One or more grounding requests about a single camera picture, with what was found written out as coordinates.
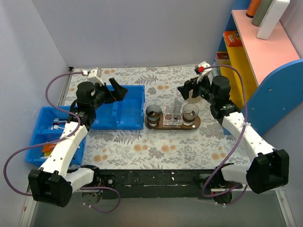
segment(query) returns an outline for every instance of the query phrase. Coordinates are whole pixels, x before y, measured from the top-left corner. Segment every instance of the white wall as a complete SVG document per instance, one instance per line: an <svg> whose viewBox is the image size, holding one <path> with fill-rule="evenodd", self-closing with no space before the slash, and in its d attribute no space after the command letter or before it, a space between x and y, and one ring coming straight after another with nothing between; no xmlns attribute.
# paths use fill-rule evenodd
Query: white wall
<svg viewBox="0 0 303 227"><path fill-rule="evenodd" d="M73 67L213 62L234 0L33 0Z"/></svg>
<svg viewBox="0 0 303 227"><path fill-rule="evenodd" d="M67 65L31 0L0 0L0 168L14 151L28 146L41 106L47 105L45 87ZM51 99L58 103L64 83L54 84ZM25 191L33 167L25 153L9 164L12 183ZM25 197L13 192L0 174L1 226L18 226Z"/></svg>
<svg viewBox="0 0 303 227"><path fill-rule="evenodd" d="M281 23L297 50L303 58L303 1L291 0L281 17Z"/></svg>
<svg viewBox="0 0 303 227"><path fill-rule="evenodd" d="M281 23L299 56L303 57L303 1L291 0ZM289 183L286 196L297 226L303 226L303 103L265 134L265 139L290 156Z"/></svg>
<svg viewBox="0 0 303 227"><path fill-rule="evenodd" d="M268 131L264 139L276 149L284 149L290 157L289 182L286 196L294 220L303 226L303 103Z"/></svg>

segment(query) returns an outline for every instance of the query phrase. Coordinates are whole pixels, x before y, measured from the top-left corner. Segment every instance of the glass cup with dark liquid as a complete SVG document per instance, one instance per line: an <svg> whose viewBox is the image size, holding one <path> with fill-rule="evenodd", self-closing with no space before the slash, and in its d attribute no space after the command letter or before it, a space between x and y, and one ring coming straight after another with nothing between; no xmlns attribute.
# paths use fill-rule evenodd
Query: glass cup with dark liquid
<svg viewBox="0 0 303 227"><path fill-rule="evenodd" d="M157 105L150 105L145 111L147 115L147 122L151 127L157 127L160 122L162 109Z"/></svg>
<svg viewBox="0 0 303 227"><path fill-rule="evenodd" d="M195 104L185 104L183 107L183 124L192 125L195 118L199 114L199 108Z"/></svg>

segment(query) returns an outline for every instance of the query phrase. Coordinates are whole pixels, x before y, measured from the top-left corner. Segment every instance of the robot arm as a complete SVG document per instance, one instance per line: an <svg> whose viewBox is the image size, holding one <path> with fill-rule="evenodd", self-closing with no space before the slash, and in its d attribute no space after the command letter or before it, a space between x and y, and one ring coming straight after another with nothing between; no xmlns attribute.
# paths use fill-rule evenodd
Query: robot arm
<svg viewBox="0 0 303 227"><path fill-rule="evenodd" d="M196 73L200 76L186 81L178 90L185 100L189 98L189 91L193 90L193 98L201 96L208 101L212 116L237 140L244 117L229 99L231 87L228 78L216 76L210 83L198 67ZM266 143L250 125L246 126L240 145L250 158L250 167L225 164L218 171L217 179L246 184L258 194L288 183L289 156L285 150L276 150Z"/></svg>
<svg viewBox="0 0 303 227"><path fill-rule="evenodd" d="M114 91L110 91L100 75L101 69L93 69L88 73L89 81L78 85L77 100L70 108L70 112L80 118L78 130L66 137L78 126L78 120L69 115L60 137L66 139L56 144L49 158L38 170L32 169L29 173L28 180L34 200L65 207L74 191L87 184L98 184L95 174L97 167L84 165L73 173L68 173L68 167L79 144L96 119L95 111L103 104L122 101L127 93L127 89L118 85L113 78L109 81Z"/></svg>

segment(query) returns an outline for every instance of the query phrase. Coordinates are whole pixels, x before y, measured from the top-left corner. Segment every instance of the blue storage tray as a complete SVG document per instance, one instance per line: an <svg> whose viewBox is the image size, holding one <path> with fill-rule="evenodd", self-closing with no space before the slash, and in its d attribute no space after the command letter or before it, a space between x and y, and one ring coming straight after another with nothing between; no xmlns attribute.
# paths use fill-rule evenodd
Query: blue storage tray
<svg viewBox="0 0 303 227"><path fill-rule="evenodd" d="M122 85L128 92L121 102L105 104L96 111L92 129L141 130L144 123L144 85Z"/></svg>
<svg viewBox="0 0 303 227"><path fill-rule="evenodd" d="M97 117L92 124L92 129L143 129L144 86L124 85L123 87L128 89L124 100L102 105L96 111ZM69 106L60 106L60 108L64 110L70 109ZM67 113L56 110L53 107L42 107L30 145L58 139L63 133L63 129L51 130L53 121L55 118L66 120L67 117ZM77 149L71 164L81 165L84 146L85 139L81 142L80 148ZM46 160L41 158L44 156L42 149L43 147L28 150L25 161L37 166L42 165Z"/></svg>
<svg viewBox="0 0 303 227"><path fill-rule="evenodd" d="M30 145L35 145L39 143L45 143L52 140L57 140L60 138L60 136L63 133L63 129L61 130L42 130L42 131L35 131ZM73 165L81 165L82 158L83 158L83 152L84 152L84 146L85 146L85 138L81 141L79 147L75 155L73 156L71 160L71 164ZM27 151L27 156L25 158L26 162L35 164L37 166L41 166L46 159L42 159L41 157L44 156L44 153L42 153L43 147L33 148L29 149Z"/></svg>

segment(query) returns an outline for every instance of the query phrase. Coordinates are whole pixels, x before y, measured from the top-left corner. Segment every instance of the gray cylinder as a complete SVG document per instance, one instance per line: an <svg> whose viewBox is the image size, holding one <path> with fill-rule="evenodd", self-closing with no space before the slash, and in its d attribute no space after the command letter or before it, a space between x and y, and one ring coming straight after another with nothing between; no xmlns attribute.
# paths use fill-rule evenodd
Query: gray cylinder
<svg viewBox="0 0 303 227"><path fill-rule="evenodd" d="M260 5L259 5L259 7L258 7L258 9L257 9L257 11L254 15L254 18L251 21L251 23L253 25L260 26L260 24L261 24L261 22L262 22L262 20L263 20L263 18L264 18L264 16L265 16L265 14L266 14L266 12L267 12L267 10L268 10L272 1L273 0L262 0L260 2Z"/></svg>

